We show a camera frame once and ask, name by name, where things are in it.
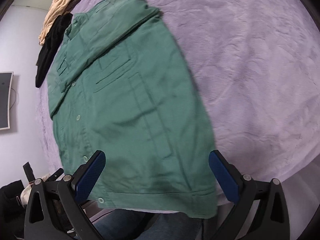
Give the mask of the black sleeve forearm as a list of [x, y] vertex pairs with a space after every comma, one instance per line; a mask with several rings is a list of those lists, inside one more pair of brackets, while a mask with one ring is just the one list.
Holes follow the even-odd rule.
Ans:
[[25, 209], [20, 203], [21, 180], [1, 187], [1, 239], [24, 238]]

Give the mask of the operator left hand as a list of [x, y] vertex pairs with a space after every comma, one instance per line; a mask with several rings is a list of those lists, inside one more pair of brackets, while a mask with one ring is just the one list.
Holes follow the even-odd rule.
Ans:
[[[50, 173], [42, 176], [41, 179], [42, 179], [43, 181], [46, 181], [49, 177], [50, 177]], [[29, 200], [29, 197], [30, 197], [30, 193], [31, 193], [32, 187], [33, 187], [33, 183], [29, 184], [29, 185], [21, 192], [20, 200], [21, 200], [21, 204], [22, 204], [23, 206], [25, 206], [25, 205], [28, 204], [28, 200]]]

